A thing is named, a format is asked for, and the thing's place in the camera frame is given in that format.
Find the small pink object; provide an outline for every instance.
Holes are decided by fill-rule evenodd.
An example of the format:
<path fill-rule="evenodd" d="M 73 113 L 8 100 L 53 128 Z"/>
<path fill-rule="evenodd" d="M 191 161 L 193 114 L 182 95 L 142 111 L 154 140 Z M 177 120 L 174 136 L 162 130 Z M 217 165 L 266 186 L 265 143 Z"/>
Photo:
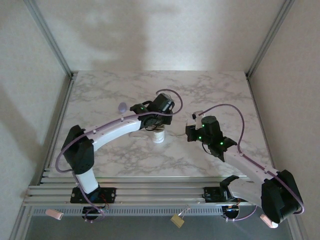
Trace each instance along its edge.
<path fill-rule="evenodd" d="M 54 210 L 54 209 L 47 209 L 45 211 L 45 214 L 47 214 L 48 216 L 53 217 L 55 219 L 58 219 L 58 220 L 61 220 L 63 215 L 64 215 L 64 213 L 59 212 L 59 211 Z"/>
<path fill-rule="evenodd" d="M 260 218 L 262 219 L 262 221 L 264 221 L 265 224 L 268 225 L 269 228 L 275 229 L 278 227 L 278 223 L 271 221 L 270 218 L 268 218 L 266 215 L 261 214 Z"/>

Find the white wall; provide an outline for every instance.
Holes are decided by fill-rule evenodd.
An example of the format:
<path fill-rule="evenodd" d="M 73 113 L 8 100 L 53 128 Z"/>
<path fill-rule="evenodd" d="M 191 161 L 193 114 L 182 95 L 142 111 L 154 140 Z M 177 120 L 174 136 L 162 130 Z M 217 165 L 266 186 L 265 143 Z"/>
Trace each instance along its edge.
<path fill-rule="evenodd" d="M 320 1 L 296 0 L 252 79 L 276 166 L 295 177 L 320 238 Z"/>
<path fill-rule="evenodd" d="M 0 7 L 0 239 L 48 147 L 65 74 L 22 0 Z"/>
<path fill-rule="evenodd" d="M 284 0 L 36 0 L 73 71 L 246 71 Z"/>

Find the marble surface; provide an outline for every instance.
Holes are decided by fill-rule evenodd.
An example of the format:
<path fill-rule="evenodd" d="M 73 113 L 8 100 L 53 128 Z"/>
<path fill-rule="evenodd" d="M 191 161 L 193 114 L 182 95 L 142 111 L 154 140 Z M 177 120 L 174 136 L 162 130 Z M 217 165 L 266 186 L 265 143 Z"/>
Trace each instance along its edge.
<path fill-rule="evenodd" d="M 128 107 L 153 101 L 159 89 L 177 91 L 184 103 L 182 111 L 165 126 L 165 140 L 156 144 L 145 130 L 123 135 L 95 153 L 96 177 L 225 177 L 244 176 L 234 167 L 210 156 L 200 142 L 187 142 L 185 126 L 194 123 L 191 114 L 214 105 L 229 103 L 243 113 L 246 128 L 241 147 L 258 162 L 270 164 L 257 113 L 241 71 L 80 71 L 75 80 L 61 131 L 59 133 L 50 177 L 70 177 L 54 169 L 61 146 L 74 125 L 82 128 L 102 125 L 121 117 L 118 105 Z M 179 99 L 170 92 L 176 106 Z M 218 107 L 210 112 L 217 117 L 224 135 L 238 141 L 241 119 L 231 107 Z M 60 168 L 70 168 L 66 160 Z"/>

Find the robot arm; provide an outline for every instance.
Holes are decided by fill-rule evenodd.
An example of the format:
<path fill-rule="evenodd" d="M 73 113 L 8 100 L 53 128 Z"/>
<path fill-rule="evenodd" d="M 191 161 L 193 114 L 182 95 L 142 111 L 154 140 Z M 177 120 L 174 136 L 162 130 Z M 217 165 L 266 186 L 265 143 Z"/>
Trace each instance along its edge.
<path fill-rule="evenodd" d="M 71 166 L 76 178 L 81 184 L 84 192 L 90 194 L 95 191 L 99 184 L 93 172 L 94 152 L 110 141 L 125 135 L 151 126 L 170 125 L 172 121 L 172 108 L 174 101 L 166 94 L 159 94 L 154 101 L 146 101 L 136 104 L 130 108 L 130 111 L 136 113 L 136 116 L 125 119 L 110 125 L 101 130 L 98 126 L 87 129 L 80 128 L 79 125 L 73 126 L 64 141 L 63 148 L 70 144 L 77 137 L 87 133 L 65 152 L 64 157 Z M 158 114 L 142 115 L 149 112 L 167 114 L 167 116 Z"/>
<path fill-rule="evenodd" d="M 220 196 L 224 201 L 240 198 L 251 202 L 261 207 L 266 216 L 277 224 L 301 207 L 296 198 L 279 182 L 279 179 L 284 182 L 301 200 L 290 172 L 279 172 L 270 165 L 261 166 L 244 155 L 235 141 L 223 136 L 215 116 L 198 116 L 198 112 L 195 112 L 192 117 L 196 124 L 185 127 L 187 141 L 202 142 L 214 157 L 234 166 L 252 180 L 246 182 L 235 175 L 223 180 L 220 183 Z"/>

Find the cable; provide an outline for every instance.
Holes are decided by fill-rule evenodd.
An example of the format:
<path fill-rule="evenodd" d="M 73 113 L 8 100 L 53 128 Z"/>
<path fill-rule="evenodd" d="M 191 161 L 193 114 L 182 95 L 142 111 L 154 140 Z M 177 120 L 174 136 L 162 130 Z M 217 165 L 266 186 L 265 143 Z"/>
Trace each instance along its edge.
<path fill-rule="evenodd" d="M 92 133 L 94 133 L 94 132 L 102 131 L 102 130 L 104 130 L 104 129 L 106 129 L 106 128 L 109 128 L 109 127 L 111 127 L 111 126 L 119 123 L 119 122 L 123 122 L 124 120 L 132 119 L 132 118 L 136 118 L 136 117 L 140 117 L 140 116 L 145 116 L 145 115 L 150 115 L 150 114 L 156 114 L 156 115 L 167 116 L 167 117 L 178 114 L 178 113 L 182 110 L 182 108 L 183 108 L 183 106 L 184 106 L 184 103 L 183 103 L 183 100 L 182 100 L 181 96 L 180 96 L 176 91 L 171 90 L 171 89 L 167 89 L 167 88 L 158 90 L 158 91 L 156 92 L 156 94 L 158 94 L 159 92 L 163 92 L 163 91 L 172 92 L 172 93 L 174 93 L 174 94 L 179 98 L 179 100 L 180 100 L 180 108 L 178 109 L 178 111 L 176 111 L 176 112 L 174 112 L 174 113 L 170 113 L 170 114 L 166 114 L 166 113 L 162 113 L 162 112 L 156 112 L 156 111 L 151 111 L 151 112 L 144 112 L 144 113 L 140 113 L 140 114 L 133 114 L 133 115 L 130 115 L 130 116 L 125 116 L 125 117 L 122 117 L 122 118 L 118 118 L 118 119 L 116 119 L 116 120 L 113 120 L 113 121 L 111 121 L 111 122 L 108 122 L 108 123 L 106 123 L 106 124 L 104 124 L 104 125 L 102 125 L 102 126 L 97 127 L 96 129 L 93 129 L 93 130 L 91 130 L 91 131 L 88 131 L 88 132 L 86 132 L 86 133 L 84 133 L 84 134 L 76 137 L 74 140 L 72 140 L 71 142 L 69 142 L 69 143 L 61 150 L 61 152 L 59 153 L 58 157 L 56 158 L 56 160 L 55 160 L 55 169 L 56 169 L 59 173 L 69 173 L 69 172 L 71 172 L 72 175 L 73 175 L 73 177 L 74 177 L 74 179 L 75 179 L 75 181 L 76 181 L 76 183 L 77 183 L 77 185 L 78 185 L 78 187 L 79 187 L 79 189 L 80 189 L 80 191 L 81 191 L 81 193 L 82 193 L 82 195 L 83 195 L 83 197 L 84 197 L 84 199 L 85 199 L 94 209 L 96 209 L 96 210 L 98 211 L 98 213 L 101 213 L 101 214 L 102 214 L 102 218 L 96 219 L 95 221 L 91 220 L 91 221 L 90 221 L 91 223 L 101 221 L 102 219 L 105 218 L 106 214 L 105 214 L 105 212 L 104 212 L 102 209 L 98 208 L 95 204 L 93 204 L 93 203 L 87 198 L 83 187 L 81 186 L 81 184 L 80 184 L 80 182 L 79 182 L 76 174 L 74 173 L 74 171 L 73 171 L 71 168 L 70 168 L 70 169 L 66 169 L 66 170 L 61 170 L 61 169 L 59 168 L 59 162 L 60 162 L 60 159 L 61 159 L 62 155 L 63 155 L 74 143 L 76 143 L 78 140 L 84 138 L 85 136 L 88 136 L 88 135 L 90 135 L 90 134 L 92 134 Z"/>
<path fill-rule="evenodd" d="M 183 216 L 181 217 L 181 219 L 184 219 L 184 216 L 186 215 L 186 213 L 187 213 L 189 210 L 191 210 L 191 207 L 189 207 L 189 205 L 186 205 L 186 206 L 185 206 L 185 209 L 183 209 L 182 212 L 180 212 L 180 213 L 178 214 L 178 216 L 180 217 L 180 215 L 183 214 Z"/>
<path fill-rule="evenodd" d="M 202 143 L 202 148 L 203 148 L 203 150 L 204 150 L 207 154 L 209 154 L 209 155 L 213 156 L 211 153 L 207 152 L 207 150 L 205 149 L 205 145 L 204 145 L 204 143 Z"/>
<path fill-rule="evenodd" d="M 99 207 L 101 210 L 103 210 L 103 211 L 109 211 L 109 208 L 110 208 L 110 206 L 109 206 L 109 204 L 107 203 L 107 200 L 104 198 L 104 196 L 103 195 L 101 195 L 100 196 L 103 200 L 104 200 L 104 206 L 103 207 Z M 96 210 L 94 207 L 92 207 L 92 208 L 90 208 L 90 209 L 88 209 L 87 211 L 86 211 L 86 213 L 85 213 L 85 215 L 84 215 L 84 221 L 86 221 L 87 219 L 88 219 L 88 214 L 90 213 L 90 212 L 92 212 L 93 210 Z"/>
<path fill-rule="evenodd" d="M 68 173 L 68 172 L 71 172 L 72 169 L 67 169 L 67 170 L 61 170 L 59 168 L 59 161 L 60 161 L 60 158 L 62 157 L 62 155 L 66 152 L 66 150 L 68 150 L 74 143 L 76 143 L 78 140 L 84 138 L 85 136 L 87 135 L 90 135 L 92 134 L 94 131 L 98 132 L 98 131 L 102 131 L 106 128 L 109 128 L 115 124 L 117 124 L 118 122 L 123 122 L 124 120 L 127 120 L 127 119 L 131 119 L 131 118 L 136 118 L 136 117 L 141 117 L 141 116 L 145 116 L 145 115 L 151 115 L 151 114 L 157 114 L 157 115 L 161 115 L 161 116 L 173 116 L 173 115 L 176 115 L 178 114 L 181 109 L 183 108 L 184 104 L 183 104 L 183 100 L 181 98 L 181 96 L 174 90 L 171 90 L 171 89 L 161 89 L 161 90 L 158 90 L 156 92 L 156 94 L 158 94 L 159 92 L 162 92 L 162 91 L 168 91 L 168 92 L 172 92 L 174 94 L 177 95 L 177 97 L 179 98 L 180 100 L 180 103 L 181 103 L 181 106 L 179 108 L 178 111 L 174 112 L 174 113 L 170 113 L 170 114 L 166 114 L 166 113 L 162 113 L 162 112 L 156 112 L 156 111 L 150 111 L 150 112 L 144 112 L 144 113 L 140 113 L 140 114 L 133 114 L 133 115 L 129 115 L 129 116 L 125 116 L 125 117 L 122 117 L 122 118 L 118 118 L 116 120 L 113 120 L 111 122 L 108 122 L 102 126 L 99 126 L 97 127 L 96 129 L 93 129 L 91 131 L 88 131 L 78 137 L 76 137 L 74 140 L 72 140 L 71 142 L 69 142 L 62 150 L 61 152 L 59 153 L 58 157 L 56 158 L 56 161 L 55 161 L 55 169 L 59 172 L 59 173 Z"/>
<path fill-rule="evenodd" d="M 151 129 L 149 129 L 148 126 L 146 126 L 144 129 L 145 129 L 146 131 L 148 131 L 148 132 L 152 132 L 152 131 L 154 131 L 154 130 L 157 130 L 157 128 L 158 128 L 159 126 L 161 126 L 161 124 L 154 125 L 154 127 L 151 128 Z"/>
<path fill-rule="evenodd" d="M 252 164 L 254 164 L 255 166 L 257 166 L 258 168 L 260 168 L 261 170 L 265 171 L 265 168 L 263 166 L 261 166 L 259 163 L 257 163 L 256 161 L 252 160 L 250 157 L 246 156 L 241 148 L 240 148 L 240 143 L 242 141 L 242 138 L 244 136 L 244 133 L 245 133 L 245 118 L 243 116 L 243 114 L 241 113 L 241 111 L 239 110 L 239 108 L 237 108 L 236 106 L 232 105 L 232 104 L 228 104 L 228 103 L 222 103 L 222 104 L 218 104 L 218 105 L 215 105 L 213 107 L 210 107 L 208 108 L 207 110 L 201 112 L 198 114 L 198 116 L 201 116 L 207 112 L 209 112 L 210 110 L 212 109 L 215 109 L 217 107 L 222 107 L 222 106 L 229 106 L 229 107 L 232 107 L 234 108 L 240 115 L 241 117 L 241 121 L 242 121 L 242 130 L 241 130 L 241 134 L 240 134 L 240 137 L 239 137 L 239 140 L 238 140 L 238 144 L 237 144 L 237 149 L 238 149 L 238 152 L 240 154 L 242 154 L 242 157 L 244 157 L 245 159 L 247 159 L 249 162 L 251 162 Z M 273 178 L 275 178 L 294 198 L 295 200 L 299 203 L 300 205 L 300 210 L 299 211 L 296 211 L 294 214 L 296 215 L 300 215 L 300 214 L 303 214 L 304 211 L 305 211 L 305 206 L 304 206 L 304 203 L 303 201 L 291 190 L 291 188 L 285 183 L 283 182 L 279 177 L 277 177 L 274 173 L 270 172 L 270 171 L 267 171 L 267 173 L 269 175 L 271 175 Z"/>
<path fill-rule="evenodd" d="M 241 198 L 238 198 L 238 202 L 236 203 L 235 206 L 238 207 L 240 203 L 241 203 Z"/>
<path fill-rule="evenodd" d="M 219 201 L 221 199 L 220 195 L 215 196 L 215 198 L 212 197 L 206 197 L 205 194 L 202 194 L 202 197 L 207 200 L 207 201 L 211 201 L 211 202 L 216 202 Z"/>
<path fill-rule="evenodd" d="M 228 220 L 232 220 L 232 221 L 234 221 L 234 222 L 235 222 L 235 221 L 245 220 L 245 219 L 247 219 L 247 218 L 251 217 L 251 216 L 256 212 L 257 208 L 258 208 L 258 206 L 257 206 L 257 205 L 255 205 L 254 210 L 253 210 L 250 214 L 248 214 L 247 216 L 241 217 L 241 218 L 228 218 L 227 216 L 225 216 L 225 217 L 226 217 L 226 221 L 228 221 Z"/>
<path fill-rule="evenodd" d="M 80 191 L 81 191 L 84 199 L 88 202 L 88 204 L 90 204 L 90 205 L 92 206 L 93 209 L 97 210 L 97 212 L 98 212 L 98 213 L 101 213 L 101 215 L 102 215 L 102 218 L 96 219 L 96 220 L 91 220 L 90 223 L 99 222 L 99 221 L 103 220 L 103 219 L 106 217 L 105 212 L 104 212 L 102 209 L 98 208 L 95 204 L 93 204 L 93 203 L 89 200 L 89 198 L 88 198 L 87 195 L 85 194 L 85 191 L 84 191 L 83 187 L 81 186 L 81 184 L 80 184 L 80 182 L 79 182 L 79 180 L 78 180 L 78 178 L 77 178 L 77 176 L 76 176 L 76 174 L 75 174 L 74 171 L 72 171 L 72 175 L 73 175 L 73 177 L 74 177 L 74 179 L 75 179 L 75 182 L 76 182 L 77 185 L 79 186 Z M 84 216 L 84 221 L 85 221 L 85 222 L 87 221 L 88 212 L 91 212 L 91 211 L 92 211 L 92 208 L 89 209 L 89 210 L 86 212 L 86 214 L 85 214 L 85 216 Z"/>

